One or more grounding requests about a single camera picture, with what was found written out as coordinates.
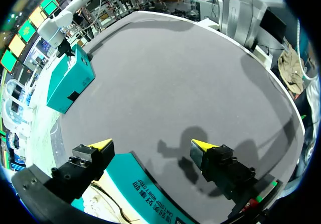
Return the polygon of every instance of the screw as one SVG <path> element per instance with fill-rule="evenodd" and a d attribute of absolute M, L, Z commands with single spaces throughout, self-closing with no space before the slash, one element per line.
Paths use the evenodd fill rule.
<path fill-rule="evenodd" d="M 80 165 L 81 165 L 81 166 L 84 166 L 84 165 L 86 165 L 86 161 L 84 161 L 84 160 L 81 160 L 81 161 L 80 161 Z"/>
<path fill-rule="evenodd" d="M 64 178 L 65 178 L 65 180 L 70 180 L 71 176 L 70 176 L 70 174 L 66 174 L 66 175 L 64 175 Z"/>

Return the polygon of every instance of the green sign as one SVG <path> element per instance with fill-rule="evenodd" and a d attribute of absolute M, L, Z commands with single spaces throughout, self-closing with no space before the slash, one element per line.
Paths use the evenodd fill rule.
<path fill-rule="evenodd" d="M 58 2 L 56 0 L 44 0 L 41 4 L 41 7 L 45 9 L 45 12 L 48 15 L 51 15 L 52 12 L 57 8 Z"/>
<path fill-rule="evenodd" d="M 6 70 L 11 72 L 15 66 L 16 61 L 17 60 L 13 56 L 13 54 L 10 51 L 6 50 L 6 52 L 4 53 L 4 56 L 1 59 L 1 64 L 6 68 Z"/>
<path fill-rule="evenodd" d="M 30 38 L 36 32 L 35 28 L 27 20 L 20 28 L 19 34 L 26 41 L 29 42 Z"/>

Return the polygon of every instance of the gray table surface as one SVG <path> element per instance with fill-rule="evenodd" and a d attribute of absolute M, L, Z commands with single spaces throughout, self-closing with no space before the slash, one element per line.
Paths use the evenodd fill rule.
<path fill-rule="evenodd" d="M 287 182 L 303 144 L 293 106 L 270 74 L 227 39 L 166 16 L 133 13 L 93 39 L 95 80 L 60 117 L 67 155 L 113 138 L 200 223 L 234 206 L 189 157 L 192 138 L 225 144 L 261 177 Z"/>

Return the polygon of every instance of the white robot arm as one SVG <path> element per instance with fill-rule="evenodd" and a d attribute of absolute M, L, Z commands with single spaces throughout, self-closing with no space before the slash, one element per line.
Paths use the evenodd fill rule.
<path fill-rule="evenodd" d="M 73 14 L 89 1 L 90 0 L 72 0 L 57 17 L 46 19 L 38 28 L 38 34 L 52 47 L 59 47 L 65 40 L 64 34 L 59 29 L 70 25 L 73 20 Z"/>

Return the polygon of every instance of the teal cardboard box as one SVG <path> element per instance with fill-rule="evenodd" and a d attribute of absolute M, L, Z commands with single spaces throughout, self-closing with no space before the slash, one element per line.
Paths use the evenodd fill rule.
<path fill-rule="evenodd" d="M 75 64 L 69 66 L 69 58 L 64 56 L 52 72 L 47 96 L 47 106 L 63 114 L 95 78 L 84 50 L 78 44 L 72 50 Z"/>

